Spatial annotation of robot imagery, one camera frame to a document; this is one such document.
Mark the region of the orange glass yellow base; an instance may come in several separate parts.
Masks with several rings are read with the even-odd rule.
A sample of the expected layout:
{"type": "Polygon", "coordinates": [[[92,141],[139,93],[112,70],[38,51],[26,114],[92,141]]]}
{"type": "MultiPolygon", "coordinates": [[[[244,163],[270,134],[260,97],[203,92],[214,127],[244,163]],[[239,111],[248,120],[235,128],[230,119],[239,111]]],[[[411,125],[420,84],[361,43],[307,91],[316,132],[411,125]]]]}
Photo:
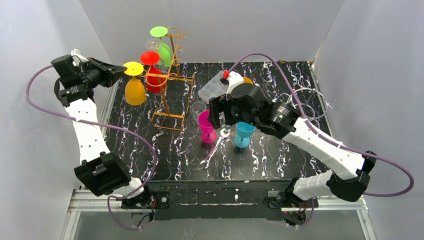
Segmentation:
{"type": "Polygon", "coordinates": [[[243,77],[243,82],[244,83],[247,83],[247,84],[250,84],[250,85],[254,85],[255,83],[250,79],[250,78],[248,78],[248,77],[243,77]]]}

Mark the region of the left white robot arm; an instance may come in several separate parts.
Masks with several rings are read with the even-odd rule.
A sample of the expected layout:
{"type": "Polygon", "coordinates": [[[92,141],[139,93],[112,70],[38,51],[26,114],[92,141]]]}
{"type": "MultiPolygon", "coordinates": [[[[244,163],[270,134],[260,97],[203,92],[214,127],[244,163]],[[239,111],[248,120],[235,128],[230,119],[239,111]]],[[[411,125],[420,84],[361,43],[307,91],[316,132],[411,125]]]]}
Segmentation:
{"type": "Polygon", "coordinates": [[[140,178],[132,177],[122,159],[107,147],[98,125],[94,88],[112,87],[123,75],[136,77],[144,71],[138,62],[113,65],[93,57],[84,57],[79,49],[51,61],[59,74],[54,94],[68,115],[80,150],[80,166],[74,168],[76,177],[97,197],[121,195],[123,208],[148,208],[154,197],[140,178]]]}

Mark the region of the pink wine glass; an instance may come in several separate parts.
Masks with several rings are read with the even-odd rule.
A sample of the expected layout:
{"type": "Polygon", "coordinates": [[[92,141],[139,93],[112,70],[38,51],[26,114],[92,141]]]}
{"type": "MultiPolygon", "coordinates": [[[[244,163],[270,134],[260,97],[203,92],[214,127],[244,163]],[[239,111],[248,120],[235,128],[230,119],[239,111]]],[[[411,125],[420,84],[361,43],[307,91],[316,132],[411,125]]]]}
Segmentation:
{"type": "Polygon", "coordinates": [[[216,132],[213,125],[209,122],[208,117],[210,116],[210,111],[205,110],[198,116],[198,125],[201,131],[200,139],[206,143],[213,143],[216,138],[216,132]]]}

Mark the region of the orange glass yellow foot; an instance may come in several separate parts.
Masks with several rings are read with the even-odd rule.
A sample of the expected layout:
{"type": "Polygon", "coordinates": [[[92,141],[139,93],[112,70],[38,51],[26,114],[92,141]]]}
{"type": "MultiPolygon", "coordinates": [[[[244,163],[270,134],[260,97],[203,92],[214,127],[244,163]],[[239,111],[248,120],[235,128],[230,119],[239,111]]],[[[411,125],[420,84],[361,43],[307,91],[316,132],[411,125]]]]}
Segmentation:
{"type": "Polygon", "coordinates": [[[139,106],[146,101],[146,89],[143,83],[138,79],[144,72],[144,66],[136,61],[126,62],[124,73],[131,79],[125,85],[125,100],[129,105],[139,106]]]}

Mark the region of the blue wine glass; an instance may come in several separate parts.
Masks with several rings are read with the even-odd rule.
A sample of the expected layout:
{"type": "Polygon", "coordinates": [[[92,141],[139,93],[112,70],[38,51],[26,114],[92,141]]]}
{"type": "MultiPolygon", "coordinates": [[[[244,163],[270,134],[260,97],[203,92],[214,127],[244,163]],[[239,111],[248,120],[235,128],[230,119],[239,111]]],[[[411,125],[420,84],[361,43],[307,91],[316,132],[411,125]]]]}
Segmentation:
{"type": "Polygon", "coordinates": [[[234,144],[239,148],[248,147],[251,143],[251,136],[256,130],[256,127],[242,121],[236,123],[235,127],[236,135],[234,137],[234,144]]]}

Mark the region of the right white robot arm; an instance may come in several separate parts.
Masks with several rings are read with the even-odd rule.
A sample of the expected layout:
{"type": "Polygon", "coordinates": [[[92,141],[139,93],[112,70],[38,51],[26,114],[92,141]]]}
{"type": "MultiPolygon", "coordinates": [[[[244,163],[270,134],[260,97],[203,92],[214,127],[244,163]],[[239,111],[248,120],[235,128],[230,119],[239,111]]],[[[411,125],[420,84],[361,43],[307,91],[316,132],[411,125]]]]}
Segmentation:
{"type": "Polygon", "coordinates": [[[293,178],[284,192],[267,199],[270,205],[298,207],[311,198],[331,195],[355,202],[365,193],[374,158],[346,150],[343,143],[310,125],[298,109],[267,100],[258,86],[245,82],[239,73],[225,71],[220,81],[227,86],[226,93],[209,99],[208,121],[214,128],[221,126],[223,114],[226,125],[254,126],[301,148],[328,167],[318,175],[293,178]]]}

